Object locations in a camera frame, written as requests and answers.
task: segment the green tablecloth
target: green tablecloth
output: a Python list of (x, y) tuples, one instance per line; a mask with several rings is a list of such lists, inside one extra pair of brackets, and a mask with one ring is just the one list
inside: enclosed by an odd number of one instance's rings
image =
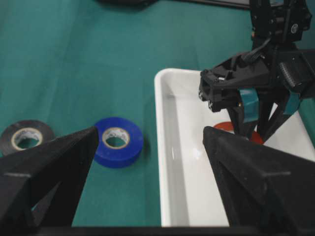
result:
[[(314, 22), (300, 47), (315, 47)], [(93, 162), (73, 225), (159, 225), (154, 76), (168, 67), (210, 68), (249, 50), (250, 34), (248, 11), (217, 6), (2, 0), (0, 132), (22, 119), (41, 120), (57, 136), (106, 117), (133, 121), (145, 138), (139, 160), (119, 170)], [(313, 141), (314, 104), (300, 111)]]

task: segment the red tape roll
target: red tape roll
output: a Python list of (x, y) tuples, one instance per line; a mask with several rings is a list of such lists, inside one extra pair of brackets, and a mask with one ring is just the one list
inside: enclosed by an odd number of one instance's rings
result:
[[(234, 127), (232, 125), (232, 122), (222, 122), (222, 123), (216, 124), (214, 126), (214, 128), (222, 129), (222, 130), (227, 131), (227, 132), (234, 131)], [(252, 133), (251, 141), (254, 143), (257, 143), (257, 144), (261, 144), (261, 145), (264, 144), (261, 136), (256, 131), (254, 131)]]

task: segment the black electrical tape roll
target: black electrical tape roll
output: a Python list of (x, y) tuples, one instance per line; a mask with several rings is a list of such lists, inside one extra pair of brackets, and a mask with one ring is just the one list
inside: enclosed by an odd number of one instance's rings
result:
[(55, 138), (51, 128), (43, 122), (37, 120), (22, 120), (7, 127), (0, 137), (0, 151), (9, 155), (25, 148), (20, 148), (18, 144), (24, 139), (37, 140), (36, 146)]

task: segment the blue electrical tape roll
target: blue electrical tape roll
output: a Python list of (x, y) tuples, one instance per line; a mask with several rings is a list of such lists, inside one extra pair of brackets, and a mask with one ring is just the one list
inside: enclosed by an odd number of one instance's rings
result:
[[(131, 165), (140, 155), (143, 136), (137, 125), (119, 117), (102, 119), (95, 124), (98, 129), (98, 147), (94, 160), (106, 167), (122, 168)], [(106, 140), (112, 137), (122, 139), (125, 144), (111, 146)]]

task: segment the screw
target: screw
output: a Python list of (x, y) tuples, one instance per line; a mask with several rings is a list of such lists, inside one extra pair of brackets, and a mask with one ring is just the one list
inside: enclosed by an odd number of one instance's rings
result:
[(202, 91), (201, 90), (199, 90), (198, 97), (200, 98), (201, 101), (203, 100)]
[(212, 101), (208, 101), (208, 107), (209, 107), (210, 110), (212, 110), (212, 106), (213, 106)]
[(299, 25), (298, 25), (298, 24), (292, 25), (292, 28), (291, 28), (291, 33), (292, 33), (292, 34), (297, 33), (298, 30), (299, 30)]

